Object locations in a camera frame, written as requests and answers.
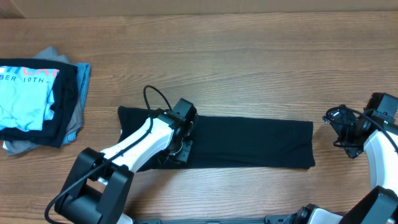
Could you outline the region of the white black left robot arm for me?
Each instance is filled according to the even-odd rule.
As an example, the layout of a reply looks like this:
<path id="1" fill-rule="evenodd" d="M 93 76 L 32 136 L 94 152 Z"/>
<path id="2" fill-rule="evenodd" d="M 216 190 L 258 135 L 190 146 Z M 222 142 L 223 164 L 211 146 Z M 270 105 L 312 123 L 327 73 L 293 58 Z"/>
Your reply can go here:
<path id="1" fill-rule="evenodd" d="M 134 174 L 156 154 L 170 158 L 190 149 L 196 120 L 194 105 L 180 99 L 172 110 L 154 111 L 117 145 L 100 152 L 86 148 L 50 207 L 72 223 L 132 223 L 123 211 Z"/>

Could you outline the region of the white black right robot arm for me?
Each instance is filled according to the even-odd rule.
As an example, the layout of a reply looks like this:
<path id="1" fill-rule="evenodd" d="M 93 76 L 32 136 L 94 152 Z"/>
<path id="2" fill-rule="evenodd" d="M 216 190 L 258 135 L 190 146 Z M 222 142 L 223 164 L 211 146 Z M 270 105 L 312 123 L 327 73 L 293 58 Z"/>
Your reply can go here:
<path id="1" fill-rule="evenodd" d="M 365 153 L 371 191 L 346 215 L 337 215 L 308 204 L 287 216 L 284 223 L 367 224 L 397 223 L 397 98 L 373 93 L 362 112 L 339 105 L 330 108 L 323 120 L 338 138 L 335 147 L 354 159 Z"/>

